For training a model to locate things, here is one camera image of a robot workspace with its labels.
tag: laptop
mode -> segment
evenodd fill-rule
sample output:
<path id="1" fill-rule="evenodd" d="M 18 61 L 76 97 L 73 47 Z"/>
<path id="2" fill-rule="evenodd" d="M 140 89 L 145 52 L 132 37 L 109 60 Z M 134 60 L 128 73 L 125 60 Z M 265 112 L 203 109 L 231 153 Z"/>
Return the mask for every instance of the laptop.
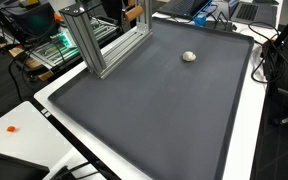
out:
<path id="1" fill-rule="evenodd" d="M 204 8 L 209 6 L 212 0 L 171 0 L 159 9 L 157 12 L 167 14 L 173 18 L 192 20 Z"/>
<path id="2" fill-rule="evenodd" d="M 277 7 L 270 4 L 256 4 L 240 2 L 239 0 L 228 1 L 230 20 L 234 22 L 250 24 L 252 22 L 263 22 L 275 27 Z M 269 27 L 256 23 L 256 26 Z"/>

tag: table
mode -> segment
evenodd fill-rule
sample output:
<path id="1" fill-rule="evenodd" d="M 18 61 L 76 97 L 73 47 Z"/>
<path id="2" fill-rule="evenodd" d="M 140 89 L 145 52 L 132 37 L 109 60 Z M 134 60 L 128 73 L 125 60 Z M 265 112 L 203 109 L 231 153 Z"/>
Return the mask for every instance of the table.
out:
<path id="1" fill-rule="evenodd" d="M 7 132 L 8 126 L 15 126 L 17 130 Z M 70 169 L 87 162 L 29 102 L 23 102 L 0 118 L 0 153 L 48 167 L 50 173 L 44 180 L 51 179 L 64 165 Z M 81 177 L 93 172 L 97 170 L 88 165 L 73 175 Z M 97 173 L 88 179 L 105 178 Z"/>
<path id="2" fill-rule="evenodd" d="M 279 3 L 277 22 L 279 22 L 283 0 L 279 0 Z M 245 33 L 247 25 L 238 23 L 235 23 L 235 25 L 238 27 L 238 32 L 242 31 Z M 265 28 L 256 29 L 267 35 L 272 35 L 273 33 L 272 30 L 267 30 Z M 118 43 L 119 40 L 120 39 L 103 48 L 101 50 L 102 53 L 107 52 L 114 44 Z M 254 82 L 250 77 L 253 68 L 259 63 L 260 52 L 261 49 L 258 46 L 254 47 L 253 54 L 247 67 L 223 175 L 223 179 L 225 180 L 244 180 L 250 178 L 266 90 L 265 85 Z M 34 95 L 35 99 L 39 101 L 64 126 L 66 126 L 76 137 L 78 137 L 90 151 L 101 159 L 121 179 L 150 179 L 146 174 L 120 157 L 103 142 L 98 140 L 94 135 L 82 128 L 71 118 L 63 114 L 58 108 L 48 101 L 47 98 L 50 94 L 75 77 L 85 68 L 85 63 L 80 63 L 74 69 L 70 70 L 41 91 L 37 92 Z"/>

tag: gray mat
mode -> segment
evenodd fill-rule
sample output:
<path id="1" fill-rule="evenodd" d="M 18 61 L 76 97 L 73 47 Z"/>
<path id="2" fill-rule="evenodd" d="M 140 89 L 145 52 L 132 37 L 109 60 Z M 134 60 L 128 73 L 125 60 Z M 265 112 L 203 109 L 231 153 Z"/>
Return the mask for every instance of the gray mat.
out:
<path id="1" fill-rule="evenodd" d="M 153 179 L 221 179 L 253 41 L 155 21 L 107 79 L 85 70 L 49 99 Z"/>

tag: white desk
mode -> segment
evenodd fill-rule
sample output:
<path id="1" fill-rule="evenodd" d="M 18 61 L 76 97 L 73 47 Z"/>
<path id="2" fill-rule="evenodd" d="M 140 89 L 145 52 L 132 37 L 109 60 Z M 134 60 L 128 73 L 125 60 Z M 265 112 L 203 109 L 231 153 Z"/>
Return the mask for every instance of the white desk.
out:
<path id="1" fill-rule="evenodd" d="M 8 126 L 15 126 L 15 132 L 7 132 Z M 0 153 L 24 161 L 43 165 L 50 173 L 50 179 L 67 165 L 73 168 L 87 160 L 52 126 L 50 122 L 29 102 L 24 102 L 0 118 Z M 97 170 L 87 165 L 75 172 L 81 177 Z M 104 180 L 95 174 L 89 180 Z"/>
<path id="2" fill-rule="evenodd" d="M 278 6 L 277 14 L 278 21 L 283 0 L 279 0 L 279 3 L 280 4 Z M 236 25 L 241 30 L 243 27 L 247 27 L 246 25 L 242 24 Z M 261 33 L 270 33 L 268 35 L 271 35 L 273 32 L 264 28 L 257 29 L 261 31 Z M 105 53 L 107 50 L 109 50 L 111 45 L 102 49 L 102 53 Z M 225 165 L 223 176 L 223 179 L 225 180 L 246 180 L 250 177 L 258 135 L 258 128 L 265 98 L 265 86 L 258 84 L 251 79 L 251 72 L 259 63 L 260 52 L 261 49 L 258 46 L 254 47 L 253 54 L 247 67 Z M 71 118 L 62 113 L 58 108 L 52 105 L 50 101 L 48 101 L 47 98 L 50 94 L 52 94 L 55 90 L 72 79 L 85 68 L 85 63 L 80 63 L 68 73 L 64 74 L 62 77 L 36 93 L 34 95 L 35 99 L 39 101 L 50 113 L 52 113 L 76 137 L 78 137 L 120 178 L 130 180 L 150 179 L 146 174 L 135 168 L 132 164 L 127 162 L 125 159 L 107 147 L 103 142 L 97 139 L 94 135 L 92 135 L 90 132 L 74 122 Z"/>

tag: aluminum frame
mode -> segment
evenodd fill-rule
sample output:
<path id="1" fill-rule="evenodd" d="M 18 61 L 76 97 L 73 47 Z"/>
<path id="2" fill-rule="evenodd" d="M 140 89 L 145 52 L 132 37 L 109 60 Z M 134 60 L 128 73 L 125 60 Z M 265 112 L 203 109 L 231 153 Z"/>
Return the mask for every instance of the aluminum frame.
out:
<path id="1" fill-rule="evenodd" d="M 125 33 L 122 40 L 105 54 L 101 53 L 88 16 L 88 7 L 82 2 L 60 10 L 90 72 L 105 79 L 152 34 L 152 1 L 137 0 L 144 13 L 137 18 L 137 26 Z"/>

